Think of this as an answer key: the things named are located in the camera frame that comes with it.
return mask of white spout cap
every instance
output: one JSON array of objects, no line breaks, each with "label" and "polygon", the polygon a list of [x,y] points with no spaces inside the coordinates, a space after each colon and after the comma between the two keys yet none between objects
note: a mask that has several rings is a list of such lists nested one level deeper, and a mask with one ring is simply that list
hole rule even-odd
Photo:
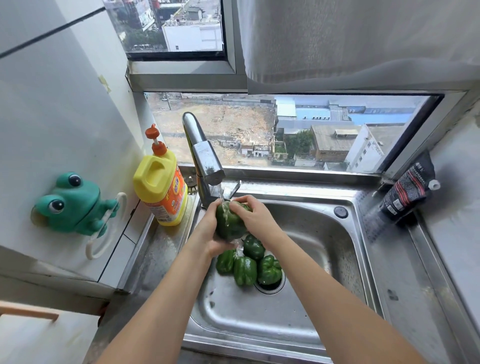
[{"label": "white spout cap", "polygon": [[438,182],[437,180],[431,180],[430,182],[428,182],[428,189],[431,191],[440,189],[440,182]]}]

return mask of dish soap bottle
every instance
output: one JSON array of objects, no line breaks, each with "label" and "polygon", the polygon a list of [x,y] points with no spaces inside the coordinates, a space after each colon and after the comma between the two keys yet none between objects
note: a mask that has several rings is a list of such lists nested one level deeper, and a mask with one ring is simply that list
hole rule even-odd
[{"label": "dish soap bottle", "polygon": [[133,188],[150,207],[158,223],[164,226],[180,224],[187,205],[187,186],[177,165],[177,158],[158,141],[160,132],[152,124],[145,131],[153,139],[154,155],[145,156],[133,176]]}]

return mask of frog eye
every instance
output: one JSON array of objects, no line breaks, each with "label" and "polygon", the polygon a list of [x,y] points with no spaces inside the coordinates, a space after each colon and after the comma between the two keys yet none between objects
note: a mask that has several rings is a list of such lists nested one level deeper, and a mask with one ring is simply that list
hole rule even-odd
[{"label": "frog eye", "polygon": [[79,187],[82,184],[82,179],[78,174],[71,174],[68,177],[68,183],[73,187]]},{"label": "frog eye", "polygon": [[63,211],[65,203],[62,200],[53,200],[48,204],[48,209],[52,214],[59,214]]}]

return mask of person's right hand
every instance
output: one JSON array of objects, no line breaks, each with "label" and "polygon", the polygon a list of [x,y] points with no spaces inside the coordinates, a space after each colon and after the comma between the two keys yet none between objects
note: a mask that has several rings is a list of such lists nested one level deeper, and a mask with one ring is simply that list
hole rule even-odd
[{"label": "person's right hand", "polygon": [[[245,210],[236,202],[246,202],[253,212]],[[277,237],[284,234],[284,232],[277,225],[272,214],[264,204],[248,194],[246,196],[234,198],[230,203],[230,210],[240,216],[248,231],[259,239],[266,249],[273,252],[275,249],[273,245],[275,241],[277,241]]]}]

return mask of sink drain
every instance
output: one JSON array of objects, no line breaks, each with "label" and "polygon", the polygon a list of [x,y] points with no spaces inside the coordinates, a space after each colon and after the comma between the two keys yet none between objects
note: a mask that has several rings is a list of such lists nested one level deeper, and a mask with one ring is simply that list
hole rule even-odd
[{"label": "sink drain", "polygon": [[255,282],[255,288],[264,294],[275,294],[280,292],[280,290],[285,286],[285,272],[282,270],[282,279],[274,284],[260,284],[258,281]]}]

